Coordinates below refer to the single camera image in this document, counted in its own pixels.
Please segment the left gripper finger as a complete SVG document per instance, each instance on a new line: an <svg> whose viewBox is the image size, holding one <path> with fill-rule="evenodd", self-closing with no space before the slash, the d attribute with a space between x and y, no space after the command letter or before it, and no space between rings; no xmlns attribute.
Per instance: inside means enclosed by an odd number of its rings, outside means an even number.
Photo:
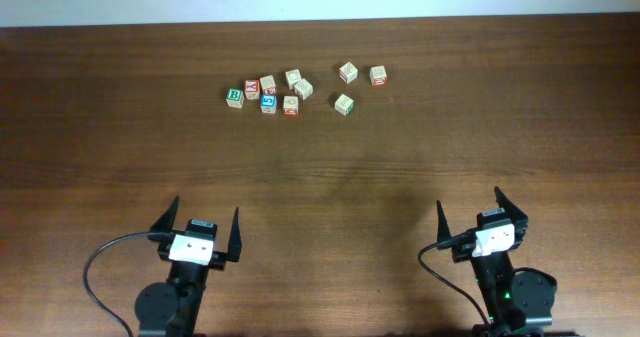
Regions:
<svg viewBox="0 0 640 337"><path fill-rule="evenodd" d="M149 231L152 233L170 233L173 230L178 207L179 197L176 196L168 209L152 224Z"/></svg>
<svg viewBox="0 0 640 337"><path fill-rule="evenodd" d="M228 240L226 259L228 262L237 263L242 251L242 237L239 225L239 208L235 209L231 231Z"/></svg>

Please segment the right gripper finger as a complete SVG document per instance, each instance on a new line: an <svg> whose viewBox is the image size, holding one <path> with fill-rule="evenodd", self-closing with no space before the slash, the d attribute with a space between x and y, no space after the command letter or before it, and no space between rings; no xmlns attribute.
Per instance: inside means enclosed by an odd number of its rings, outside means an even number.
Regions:
<svg viewBox="0 0 640 337"><path fill-rule="evenodd" d="M528 216L520 210L513 202L511 202L502 190L494 187L496 202L500 208L503 208L513 223L527 223Z"/></svg>
<svg viewBox="0 0 640 337"><path fill-rule="evenodd" d="M436 248L442 250L449 247L449 241L452 239L452 235L440 200L436 201L436 209L438 219Z"/></svg>

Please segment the green B wooden block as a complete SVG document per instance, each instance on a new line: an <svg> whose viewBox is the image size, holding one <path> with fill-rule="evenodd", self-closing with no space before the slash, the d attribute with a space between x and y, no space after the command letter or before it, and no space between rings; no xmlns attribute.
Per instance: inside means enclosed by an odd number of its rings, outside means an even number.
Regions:
<svg viewBox="0 0 640 337"><path fill-rule="evenodd" d="M225 98L227 105L232 108L242 108L245 100L244 91L241 89L230 88Z"/></svg>

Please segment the blue 5 wooden block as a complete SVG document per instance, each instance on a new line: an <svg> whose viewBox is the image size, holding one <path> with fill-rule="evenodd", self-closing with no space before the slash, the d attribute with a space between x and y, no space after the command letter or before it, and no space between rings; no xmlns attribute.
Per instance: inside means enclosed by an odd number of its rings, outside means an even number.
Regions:
<svg viewBox="0 0 640 337"><path fill-rule="evenodd" d="M277 111L277 96L263 94L260 99L260 108L262 113L275 114Z"/></svg>

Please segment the red lightbulb wooden block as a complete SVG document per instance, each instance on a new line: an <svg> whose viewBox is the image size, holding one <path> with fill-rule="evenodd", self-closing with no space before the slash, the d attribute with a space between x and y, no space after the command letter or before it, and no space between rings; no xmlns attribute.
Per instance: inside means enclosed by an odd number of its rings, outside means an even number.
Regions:
<svg viewBox="0 0 640 337"><path fill-rule="evenodd" d="M297 96L284 96L283 97L283 114L286 116L298 116L299 115L299 98Z"/></svg>

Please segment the red X wooden block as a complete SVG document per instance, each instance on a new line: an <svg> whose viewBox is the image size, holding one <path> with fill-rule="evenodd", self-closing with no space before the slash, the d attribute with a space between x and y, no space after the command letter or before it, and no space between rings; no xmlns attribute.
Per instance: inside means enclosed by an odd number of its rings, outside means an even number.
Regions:
<svg viewBox="0 0 640 337"><path fill-rule="evenodd" d="M248 100L257 100L261 95L259 80L246 80L244 82L244 94Z"/></svg>

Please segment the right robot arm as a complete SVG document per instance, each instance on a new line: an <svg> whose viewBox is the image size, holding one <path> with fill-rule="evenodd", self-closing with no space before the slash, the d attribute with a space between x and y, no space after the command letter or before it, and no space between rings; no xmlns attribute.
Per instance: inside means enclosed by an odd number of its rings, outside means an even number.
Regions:
<svg viewBox="0 0 640 337"><path fill-rule="evenodd" d="M477 226L452 235L442 204L436 203L436 248L449 249L455 263L470 262L487 314L474 336L542 336L552 324L557 280L530 267L515 268L509 253L520 247L528 216L499 189L498 207L476 216Z"/></svg>

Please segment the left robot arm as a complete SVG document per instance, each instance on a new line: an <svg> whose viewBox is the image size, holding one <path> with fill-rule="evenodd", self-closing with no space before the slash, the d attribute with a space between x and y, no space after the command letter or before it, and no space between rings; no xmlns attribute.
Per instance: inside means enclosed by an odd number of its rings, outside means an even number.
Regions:
<svg viewBox="0 0 640 337"><path fill-rule="evenodd" d="M232 219L227 249L216 249L217 225L191 219L184 230L174 222L179 200L150 227L149 240L158 244L159 258L171 264L164 282L145 287L135 301L140 336L193 336L211 270L237 263L242 251L239 212Z"/></svg>

